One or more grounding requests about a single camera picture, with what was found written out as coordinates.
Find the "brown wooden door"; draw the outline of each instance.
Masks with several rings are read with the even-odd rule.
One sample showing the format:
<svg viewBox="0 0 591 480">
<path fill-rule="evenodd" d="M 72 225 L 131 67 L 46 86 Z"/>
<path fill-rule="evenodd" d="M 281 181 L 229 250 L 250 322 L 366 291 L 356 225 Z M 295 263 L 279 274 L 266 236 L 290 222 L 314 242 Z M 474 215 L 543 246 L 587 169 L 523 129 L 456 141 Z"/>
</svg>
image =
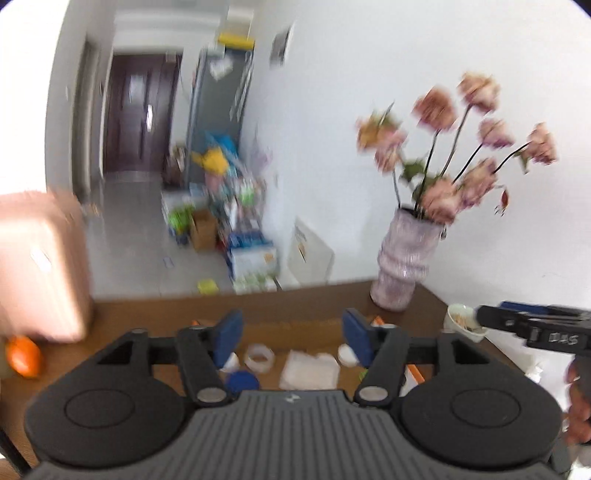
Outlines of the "brown wooden door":
<svg viewBox="0 0 591 480">
<path fill-rule="evenodd" d="M 105 172 L 161 172 L 168 153 L 180 56 L 115 55 Z"/>
</svg>

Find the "pink ceramic vase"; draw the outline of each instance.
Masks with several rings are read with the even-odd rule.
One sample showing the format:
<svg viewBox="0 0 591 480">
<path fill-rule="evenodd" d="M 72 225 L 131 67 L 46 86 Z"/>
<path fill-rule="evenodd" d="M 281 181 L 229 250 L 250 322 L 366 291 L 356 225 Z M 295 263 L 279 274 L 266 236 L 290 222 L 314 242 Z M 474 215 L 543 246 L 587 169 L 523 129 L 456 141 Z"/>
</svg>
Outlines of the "pink ceramic vase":
<svg viewBox="0 0 591 480">
<path fill-rule="evenodd" d="M 430 220 L 417 220 L 411 209 L 396 211 L 378 255 L 378 279 L 371 288 L 376 305 L 393 312 L 406 309 L 417 282 L 427 276 L 427 264 L 443 228 Z"/>
</svg>

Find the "pink bag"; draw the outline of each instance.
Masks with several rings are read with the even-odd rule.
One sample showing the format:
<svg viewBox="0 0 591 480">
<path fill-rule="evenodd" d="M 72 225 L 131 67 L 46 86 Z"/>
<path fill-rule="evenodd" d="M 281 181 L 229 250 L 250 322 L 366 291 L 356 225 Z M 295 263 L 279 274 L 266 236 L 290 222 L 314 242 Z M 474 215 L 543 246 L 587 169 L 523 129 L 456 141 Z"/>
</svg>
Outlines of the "pink bag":
<svg viewBox="0 0 591 480">
<path fill-rule="evenodd" d="M 84 217 L 76 197 L 0 196 L 0 333 L 77 342 L 86 336 L 91 309 Z"/>
</svg>

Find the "door handle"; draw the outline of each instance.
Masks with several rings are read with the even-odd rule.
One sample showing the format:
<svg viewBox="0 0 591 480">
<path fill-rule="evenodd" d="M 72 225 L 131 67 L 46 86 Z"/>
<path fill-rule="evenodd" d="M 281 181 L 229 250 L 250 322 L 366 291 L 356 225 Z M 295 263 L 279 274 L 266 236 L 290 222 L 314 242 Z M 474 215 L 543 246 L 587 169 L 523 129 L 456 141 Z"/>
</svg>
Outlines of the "door handle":
<svg viewBox="0 0 591 480">
<path fill-rule="evenodd" d="M 148 113 L 146 114 L 146 129 L 148 133 L 152 131 L 152 125 L 154 123 L 154 108 L 152 105 L 148 105 Z"/>
</svg>

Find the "human hand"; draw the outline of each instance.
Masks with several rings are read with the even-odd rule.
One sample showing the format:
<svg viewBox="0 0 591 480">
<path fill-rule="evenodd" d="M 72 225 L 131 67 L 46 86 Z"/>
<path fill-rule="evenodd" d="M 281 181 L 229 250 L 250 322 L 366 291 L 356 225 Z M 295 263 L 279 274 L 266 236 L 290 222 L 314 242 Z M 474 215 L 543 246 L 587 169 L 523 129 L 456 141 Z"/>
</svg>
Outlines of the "human hand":
<svg viewBox="0 0 591 480">
<path fill-rule="evenodd" d="M 579 390 L 576 382 L 578 377 L 579 374 L 573 362 L 566 374 L 566 382 L 571 384 L 569 388 L 571 405 L 567 416 L 569 428 L 566 433 L 566 442 L 570 445 L 587 443 L 591 440 L 591 424 L 589 423 L 591 404 Z"/>
</svg>

